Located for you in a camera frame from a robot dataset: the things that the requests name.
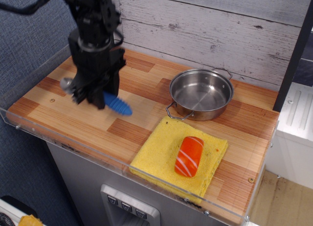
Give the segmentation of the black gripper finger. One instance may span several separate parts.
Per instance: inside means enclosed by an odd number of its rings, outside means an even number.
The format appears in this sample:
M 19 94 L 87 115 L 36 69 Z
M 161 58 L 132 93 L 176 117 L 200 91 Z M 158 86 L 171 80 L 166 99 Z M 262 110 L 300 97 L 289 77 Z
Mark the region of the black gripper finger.
M 102 89 L 79 89 L 72 95 L 72 100 L 76 104 L 80 104 L 85 99 L 88 103 L 93 104 L 100 110 L 105 108 L 105 99 Z
M 119 70 L 115 70 L 108 74 L 108 82 L 104 86 L 104 91 L 118 96 L 119 92 Z

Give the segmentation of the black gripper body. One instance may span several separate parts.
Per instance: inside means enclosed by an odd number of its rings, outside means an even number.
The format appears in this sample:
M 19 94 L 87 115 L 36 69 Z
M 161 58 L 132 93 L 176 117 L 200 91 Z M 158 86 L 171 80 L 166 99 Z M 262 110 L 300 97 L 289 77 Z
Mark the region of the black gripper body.
M 105 42 L 103 48 L 87 48 L 74 30 L 68 37 L 70 52 L 77 67 L 76 75 L 70 88 L 74 92 L 79 89 L 102 89 L 108 82 L 108 74 L 121 70 L 125 64 L 125 50 L 111 47 L 111 41 Z

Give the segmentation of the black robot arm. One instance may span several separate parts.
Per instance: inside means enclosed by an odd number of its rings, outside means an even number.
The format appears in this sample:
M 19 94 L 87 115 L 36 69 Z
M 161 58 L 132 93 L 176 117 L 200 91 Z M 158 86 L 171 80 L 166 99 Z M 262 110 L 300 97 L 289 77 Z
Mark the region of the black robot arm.
M 72 99 L 79 104 L 84 100 L 104 109 L 107 102 L 104 92 L 118 95 L 119 71 L 125 66 L 125 50 L 114 36 L 123 35 L 117 30 L 120 13 L 112 0 L 64 0 L 76 22 L 69 37 L 69 48 L 76 75 L 69 85 Z

